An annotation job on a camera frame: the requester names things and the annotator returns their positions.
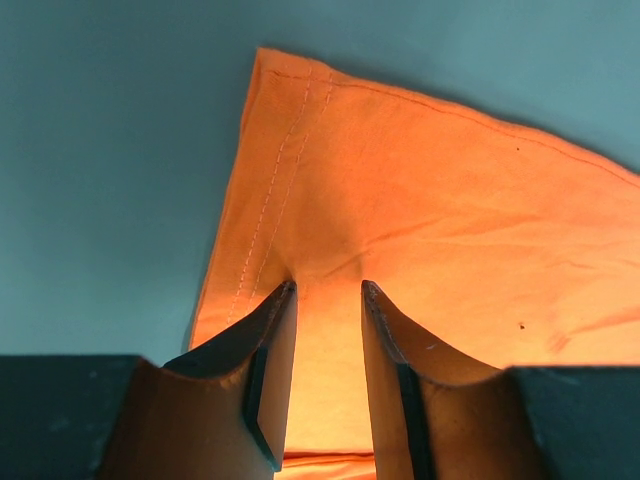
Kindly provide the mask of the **orange t shirt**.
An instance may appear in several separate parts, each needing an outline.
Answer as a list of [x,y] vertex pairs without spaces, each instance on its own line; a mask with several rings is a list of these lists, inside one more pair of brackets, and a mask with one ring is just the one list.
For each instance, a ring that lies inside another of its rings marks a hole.
[[639,360],[639,177],[543,131],[257,51],[191,342],[298,289],[284,479],[372,479],[363,280],[463,352]]

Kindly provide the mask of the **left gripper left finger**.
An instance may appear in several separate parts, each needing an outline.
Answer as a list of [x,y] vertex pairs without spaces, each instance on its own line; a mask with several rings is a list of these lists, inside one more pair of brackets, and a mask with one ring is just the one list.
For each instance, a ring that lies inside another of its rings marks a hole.
[[5,355],[5,479],[270,479],[282,467],[297,292],[156,366],[135,355]]

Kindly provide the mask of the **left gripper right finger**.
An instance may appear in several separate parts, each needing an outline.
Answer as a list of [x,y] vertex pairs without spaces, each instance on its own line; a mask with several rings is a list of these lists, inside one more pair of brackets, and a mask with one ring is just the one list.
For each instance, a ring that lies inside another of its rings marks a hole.
[[497,369],[361,285],[371,432],[381,479],[635,479],[635,366]]

